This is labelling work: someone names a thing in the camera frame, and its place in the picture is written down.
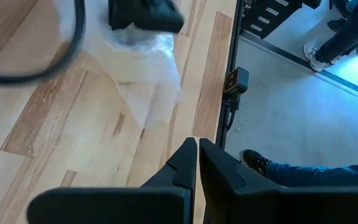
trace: clear plastic wrap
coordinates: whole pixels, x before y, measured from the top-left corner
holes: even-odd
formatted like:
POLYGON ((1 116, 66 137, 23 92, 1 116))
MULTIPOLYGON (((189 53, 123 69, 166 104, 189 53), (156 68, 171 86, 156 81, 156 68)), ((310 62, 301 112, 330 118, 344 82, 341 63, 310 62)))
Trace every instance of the clear plastic wrap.
MULTIPOLYGON (((115 81, 117 90, 140 126, 169 122, 180 92, 173 56, 173 35, 130 25, 111 30, 108 0, 86 0, 86 50, 115 81)), ((69 39, 74 25, 74 3, 55 0, 60 33, 69 39)))

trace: concrete floor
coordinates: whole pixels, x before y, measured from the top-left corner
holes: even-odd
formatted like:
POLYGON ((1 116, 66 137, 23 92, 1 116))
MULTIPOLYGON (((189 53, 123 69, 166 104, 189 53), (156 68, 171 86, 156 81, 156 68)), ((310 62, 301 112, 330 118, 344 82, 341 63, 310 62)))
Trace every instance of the concrete floor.
MULTIPOLYGON (((283 24, 276 28, 265 40, 299 58, 304 58, 302 47, 306 42, 322 46, 335 32, 327 22, 339 19, 341 14, 334 7, 329 10, 328 0, 323 1, 317 9, 306 5, 292 14, 283 24)), ((342 58, 327 71, 358 85, 358 61, 356 51, 342 58)))
POLYGON ((237 66, 249 71, 249 89, 227 134, 236 158, 254 149, 304 166, 358 164, 358 93, 248 40, 237 66))

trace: dark pants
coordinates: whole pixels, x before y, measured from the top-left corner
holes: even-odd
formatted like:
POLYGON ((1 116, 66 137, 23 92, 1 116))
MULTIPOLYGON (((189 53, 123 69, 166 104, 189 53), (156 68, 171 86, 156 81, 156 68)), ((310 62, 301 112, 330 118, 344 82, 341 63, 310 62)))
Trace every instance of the dark pants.
POLYGON ((358 165, 340 168, 300 167, 271 163, 266 177, 286 187, 358 185, 358 165))
POLYGON ((349 55, 358 47, 358 5, 353 9, 344 27, 329 39, 316 53, 316 59, 329 63, 340 55, 349 55))

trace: black shoe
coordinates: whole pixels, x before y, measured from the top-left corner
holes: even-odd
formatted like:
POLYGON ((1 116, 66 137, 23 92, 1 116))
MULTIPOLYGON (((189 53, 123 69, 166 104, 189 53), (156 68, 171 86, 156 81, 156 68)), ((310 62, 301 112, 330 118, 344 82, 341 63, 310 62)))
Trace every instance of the black shoe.
POLYGON ((272 163, 270 159, 266 159, 261 154, 259 154, 257 151, 247 149, 242 153, 242 156, 244 158, 244 161, 247 163, 247 165, 257 171, 258 173, 265 176, 266 174, 266 167, 272 163))
POLYGON ((338 32, 344 25, 346 24, 346 20, 343 18, 331 20, 327 22, 327 25, 330 29, 332 29, 334 32, 338 32))

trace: wooden floor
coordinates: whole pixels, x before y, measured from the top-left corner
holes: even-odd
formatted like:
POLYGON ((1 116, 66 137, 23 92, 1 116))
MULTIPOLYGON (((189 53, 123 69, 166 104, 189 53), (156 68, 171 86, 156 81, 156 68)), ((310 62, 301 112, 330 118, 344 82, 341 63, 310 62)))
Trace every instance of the wooden floor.
MULTIPOLYGON (((26 223, 32 198, 55 187, 140 186, 186 137, 214 140, 236 0, 176 2, 183 98, 170 122, 140 127, 84 52, 56 80, 0 88, 0 223, 26 223)), ((52 0, 0 0, 0 72, 48 66, 61 53, 58 26, 52 0)), ((198 180, 195 223, 204 205, 198 180)))

